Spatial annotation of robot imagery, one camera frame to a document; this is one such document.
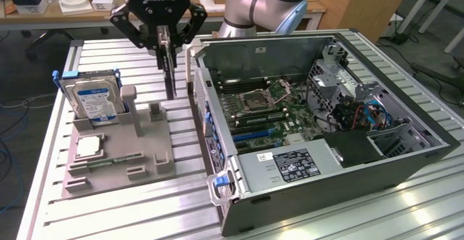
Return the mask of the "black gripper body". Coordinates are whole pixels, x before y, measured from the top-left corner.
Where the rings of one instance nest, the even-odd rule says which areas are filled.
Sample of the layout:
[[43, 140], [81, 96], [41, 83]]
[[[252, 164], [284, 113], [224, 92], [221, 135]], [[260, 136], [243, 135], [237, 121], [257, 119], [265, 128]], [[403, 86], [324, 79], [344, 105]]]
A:
[[128, 10], [151, 26], [176, 25], [189, 4], [189, 0], [125, 0]]

